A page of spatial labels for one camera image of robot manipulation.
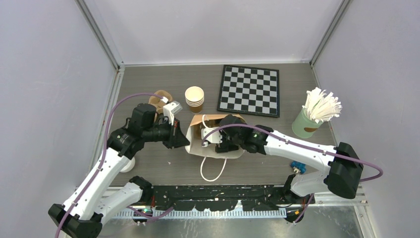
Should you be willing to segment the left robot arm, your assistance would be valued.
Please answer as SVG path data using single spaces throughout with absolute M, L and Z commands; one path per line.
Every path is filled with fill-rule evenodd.
M 181 110 L 177 101 L 167 103 L 161 114 L 157 114 L 154 105 L 138 104 L 125 125 L 110 134 L 96 167 L 77 190 L 63 204 L 53 204 L 49 209 L 48 214 L 58 229 L 72 238 L 96 238 L 103 225 L 127 206 L 151 202 L 152 185 L 139 176 L 132 177 L 111 196 L 105 199 L 102 196 L 145 143 L 162 142 L 168 149 L 190 144 L 175 118 Z

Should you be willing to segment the brown paper bag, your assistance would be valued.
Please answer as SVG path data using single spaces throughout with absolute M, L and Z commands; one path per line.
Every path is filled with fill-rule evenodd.
M 202 138 L 201 138 L 201 129 L 205 127 L 219 127 L 220 120 L 225 118 L 226 115 L 195 115 L 190 123 L 190 126 L 187 130 L 186 137 L 190 141 L 190 145 L 185 147 L 187 153 L 203 157 L 202 163 L 200 165 L 200 174 L 201 177 L 208 182 L 216 181 L 226 166 L 226 162 L 228 159 L 237 159 L 241 157 L 244 153 L 244 150 L 239 148 L 238 151 L 231 151 L 227 153 L 216 153 L 215 146 L 217 144 L 211 144 L 208 147 L 202 147 Z M 203 175 L 203 165 L 207 158 L 214 158 L 214 159 L 223 159 L 223 167 L 216 178 L 207 179 Z

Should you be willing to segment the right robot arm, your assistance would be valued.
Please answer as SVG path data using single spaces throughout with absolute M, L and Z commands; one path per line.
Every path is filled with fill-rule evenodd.
M 349 144 L 341 142 L 335 147 L 310 143 L 271 127 L 247 125 L 234 115 L 221 119 L 219 126 L 229 145 L 249 153 L 284 157 L 316 170 L 288 176 L 281 192 L 286 202 L 293 204 L 310 194 L 326 191 L 346 199 L 355 198 L 364 167 Z

